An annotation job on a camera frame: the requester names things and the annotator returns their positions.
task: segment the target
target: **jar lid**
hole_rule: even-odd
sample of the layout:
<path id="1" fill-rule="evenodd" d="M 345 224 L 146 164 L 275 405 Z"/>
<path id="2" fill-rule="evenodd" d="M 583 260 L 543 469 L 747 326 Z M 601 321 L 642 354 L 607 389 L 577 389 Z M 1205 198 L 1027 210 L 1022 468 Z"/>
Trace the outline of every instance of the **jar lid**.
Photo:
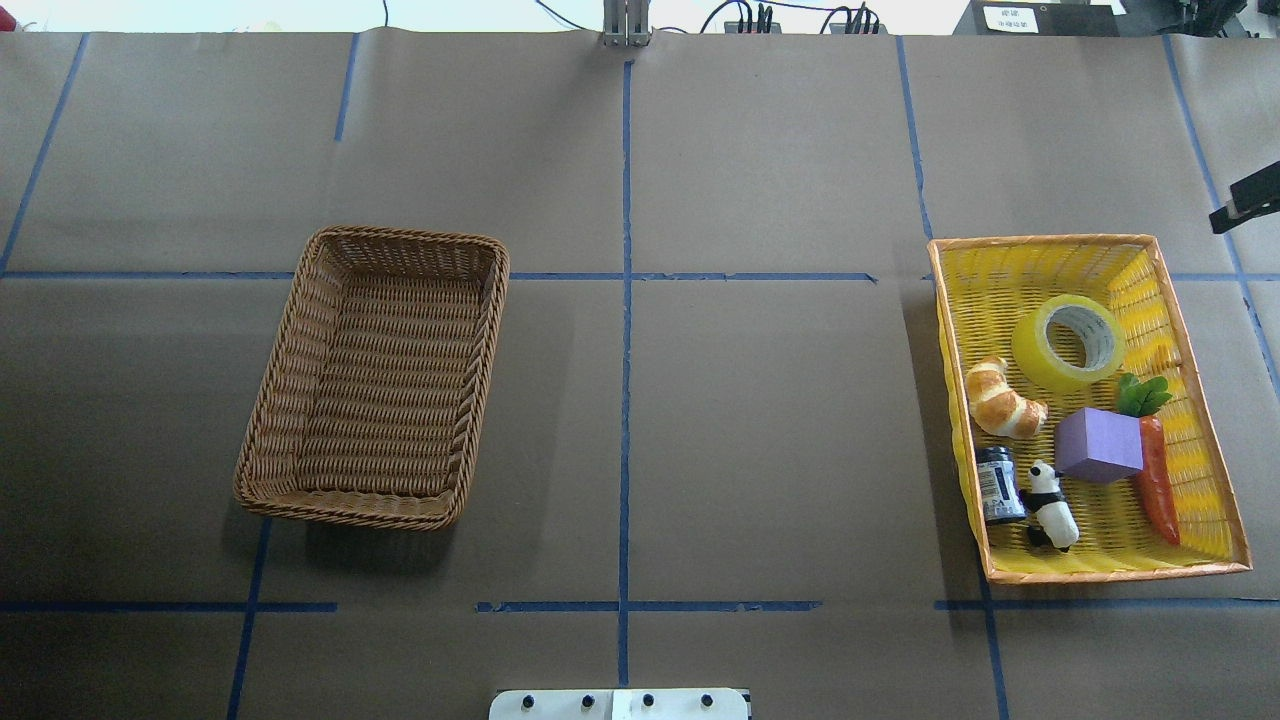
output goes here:
<path id="1" fill-rule="evenodd" d="M 978 462 L 991 462 L 992 460 L 1012 460 L 1014 451 L 1002 445 L 995 447 L 979 447 L 977 452 Z"/>

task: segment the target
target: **wicker basket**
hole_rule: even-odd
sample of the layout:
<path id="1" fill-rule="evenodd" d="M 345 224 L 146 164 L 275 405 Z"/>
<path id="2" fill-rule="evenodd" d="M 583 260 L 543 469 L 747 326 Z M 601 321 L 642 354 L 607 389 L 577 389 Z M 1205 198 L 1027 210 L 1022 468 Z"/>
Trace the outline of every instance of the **wicker basket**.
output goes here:
<path id="1" fill-rule="evenodd" d="M 929 243 L 929 256 L 938 290 L 940 343 L 960 488 L 987 578 L 996 583 L 1100 583 L 1252 568 L 1187 327 L 1156 238 L 1094 234 L 937 240 Z M 1114 407 L 1119 373 L 1083 391 L 1055 395 L 1033 386 L 1011 366 L 1010 384 L 1024 396 L 1048 402 L 1051 425 L 1033 439 L 1011 441 L 988 436 L 969 421 L 965 370 L 992 354 L 1012 359 L 1010 338 L 1018 318 L 1068 292 L 1092 297 L 1115 314 L 1128 345 L 1121 370 L 1169 379 L 1174 398 L 1158 416 L 1169 442 L 1180 546 L 1161 539 L 1126 480 L 1064 482 L 1082 536 L 1069 553 L 1033 550 L 1023 524 L 983 523 L 975 445 L 1011 447 L 1018 478 L 1025 482 L 1030 461 L 1053 457 L 1052 424 L 1084 406 Z M 1069 361 L 1083 361 L 1078 345 L 1073 347 L 1065 337 L 1055 337 L 1053 342 Z"/>
<path id="2" fill-rule="evenodd" d="M 298 263 L 236 469 L 264 515 L 430 530 L 476 462 L 507 250 L 480 236 L 317 232 Z"/>

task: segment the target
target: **panda figurine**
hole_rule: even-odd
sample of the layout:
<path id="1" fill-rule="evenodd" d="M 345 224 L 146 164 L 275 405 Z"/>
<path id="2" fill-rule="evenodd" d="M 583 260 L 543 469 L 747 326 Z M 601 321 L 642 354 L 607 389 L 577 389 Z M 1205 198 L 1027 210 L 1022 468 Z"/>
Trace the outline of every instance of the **panda figurine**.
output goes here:
<path id="1" fill-rule="evenodd" d="M 1036 518 L 1039 527 L 1028 525 L 1027 536 L 1032 546 L 1052 544 L 1061 552 L 1071 548 L 1080 539 L 1080 528 L 1066 505 L 1066 496 L 1059 486 L 1057 471 L 1043 460 L 1037 460 L 1028 470 L 1032 492 L 1018 491 L 1027 506 L 1027 512 Z"/>

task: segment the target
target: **small jar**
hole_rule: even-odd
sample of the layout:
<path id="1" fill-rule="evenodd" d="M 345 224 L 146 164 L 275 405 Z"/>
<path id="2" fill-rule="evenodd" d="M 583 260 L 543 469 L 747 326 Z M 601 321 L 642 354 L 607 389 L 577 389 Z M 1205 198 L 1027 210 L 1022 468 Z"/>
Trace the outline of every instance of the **small jar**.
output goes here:
<path id="1" fill-rule="evenodd" d="M 1004 446 L 979 447 L 978 487 L 982 488 L 982 518 L 988 525 L 1004 525 L 1027 519 L 1018 497 L 1014 454 Z"/>

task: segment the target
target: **label with text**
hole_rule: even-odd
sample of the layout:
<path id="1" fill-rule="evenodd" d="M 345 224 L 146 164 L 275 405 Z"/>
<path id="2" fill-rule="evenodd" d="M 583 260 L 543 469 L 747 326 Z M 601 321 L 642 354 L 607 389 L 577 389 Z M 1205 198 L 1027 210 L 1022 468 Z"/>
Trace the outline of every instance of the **label with text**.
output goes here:
<path id="1" fill-rule="evenodd" d="M 1030 8 L 992 8 L 982 9 L 987 17 L 987 28 L 997 32 L 1039 32 L 1036 26 L 1036 10 Z"/>

